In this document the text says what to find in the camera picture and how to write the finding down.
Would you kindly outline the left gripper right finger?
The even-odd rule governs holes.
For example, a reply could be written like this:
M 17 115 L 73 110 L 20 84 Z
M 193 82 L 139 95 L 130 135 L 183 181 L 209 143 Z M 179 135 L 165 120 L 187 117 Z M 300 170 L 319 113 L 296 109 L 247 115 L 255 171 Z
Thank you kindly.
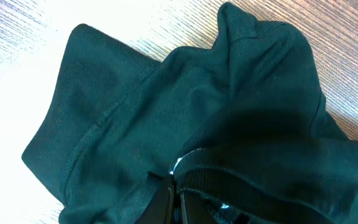
M 198 194 L 180 194 L 182 224 L 217 224 Z

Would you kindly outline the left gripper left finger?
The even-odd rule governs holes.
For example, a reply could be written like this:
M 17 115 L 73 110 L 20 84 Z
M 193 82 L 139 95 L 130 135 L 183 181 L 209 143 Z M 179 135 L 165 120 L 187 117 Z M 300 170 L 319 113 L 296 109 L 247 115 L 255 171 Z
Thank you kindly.
M 173 176 L 168 174 L 135 224 L 172 224 L 175 193 Z

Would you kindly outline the black t-shirt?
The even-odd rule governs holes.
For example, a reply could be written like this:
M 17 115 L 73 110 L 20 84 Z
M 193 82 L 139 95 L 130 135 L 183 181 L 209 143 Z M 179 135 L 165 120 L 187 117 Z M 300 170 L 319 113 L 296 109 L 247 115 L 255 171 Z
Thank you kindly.
M 358 141 L 326 111 L 306 37 L 225 3 L 210 49 L 162 61 L 86 24 L 22 154 L 60 223 L 134 223 L 163 178 L 219 223 L 358 223 Z

